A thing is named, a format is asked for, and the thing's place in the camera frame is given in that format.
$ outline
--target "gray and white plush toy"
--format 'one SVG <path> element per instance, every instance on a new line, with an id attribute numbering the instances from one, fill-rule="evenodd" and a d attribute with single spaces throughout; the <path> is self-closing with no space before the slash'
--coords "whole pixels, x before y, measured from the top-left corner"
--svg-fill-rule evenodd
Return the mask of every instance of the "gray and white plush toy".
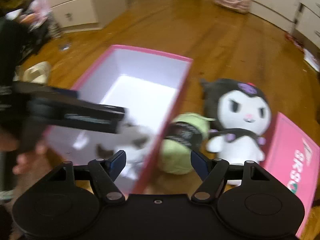
<path id="1" fill-rule="evenodd" d="M 201 80 L 204 90 L 204 112 L 214 118 L 207 151 L 230 164 L 244 165 L 247 160 L 257 163 L 265 159 L 260 137 L 269 127 L 271 111 L 265 95 L 250 83 L 232 79 L 215 82 Z M 239 185 L 240 181 L 228 181 Z"/>

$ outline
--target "black label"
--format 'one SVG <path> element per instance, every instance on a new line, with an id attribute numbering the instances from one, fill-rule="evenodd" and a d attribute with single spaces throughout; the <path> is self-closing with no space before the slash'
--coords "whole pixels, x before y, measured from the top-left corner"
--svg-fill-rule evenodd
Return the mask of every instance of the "black label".
<path id="1" fill-rule="evenodd" d="M 202 143 L 202 133 L 189 123 L 174 122 L 169 125 L 165 139 L 173 140 L 193 151 L 198 151 Z"/>

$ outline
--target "open box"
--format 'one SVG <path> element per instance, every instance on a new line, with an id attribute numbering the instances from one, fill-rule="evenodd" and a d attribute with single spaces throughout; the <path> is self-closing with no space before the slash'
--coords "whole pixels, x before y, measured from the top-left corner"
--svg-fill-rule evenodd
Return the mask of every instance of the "open box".
<path id="1" fill-rule="evenodd" d="M 124 193 L 142 193 L 146 187 L 191 62 L 190 58 L 170 53 L 113 45 L 72 87 L 78 91 L 79 99 L 127 108 L 127 118 L 152 134 L 138 170 L 126 167 L 115 181 Z M 117 138 L 115 134 L 58 126 L 51 127 L 46 134 L 50 147 L 75 165 L 86 165 L 96 159 L 98 144 L 105 149 L 116 147 Z M 137 176 L 130 169 L 135 169 Z"/>
<path id="2" fill-rule="evenodd" d="M 291 190 L 303 203 L 304 220 L 300 237 L 313 202 L 319 172 L 319 146 L 285 115 L 278 113 L 265 134 L 266 160 L 261 166 Z"/>

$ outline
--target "cabinet handle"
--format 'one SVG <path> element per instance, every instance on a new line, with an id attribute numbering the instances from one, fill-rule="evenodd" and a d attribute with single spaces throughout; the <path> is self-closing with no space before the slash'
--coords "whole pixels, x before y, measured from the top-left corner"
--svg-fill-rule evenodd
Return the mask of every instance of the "cabinet handle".
<path id="1" fill-rule="evenodd" d="M 69 21 L 72 21 L 72 13 L 66 13 L 65 15 Z"/>

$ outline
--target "green object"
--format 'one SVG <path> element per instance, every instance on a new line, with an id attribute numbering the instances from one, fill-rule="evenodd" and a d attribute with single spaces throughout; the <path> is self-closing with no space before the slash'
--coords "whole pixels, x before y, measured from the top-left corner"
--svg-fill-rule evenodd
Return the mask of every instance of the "green object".
<path id="1" fill-rule="evenodd" d="M 213 119 L 195 113 L 178 115 L 171 124 L 184 122 L 197 128 L 202 134 L 202 140 L 207 139 L 210 122 Z M 193 171 L 190 161 L 191 149 L 172 139 L 164 139 L 160 147 L 158 167 L 172 174 L 187 174 Z"/>

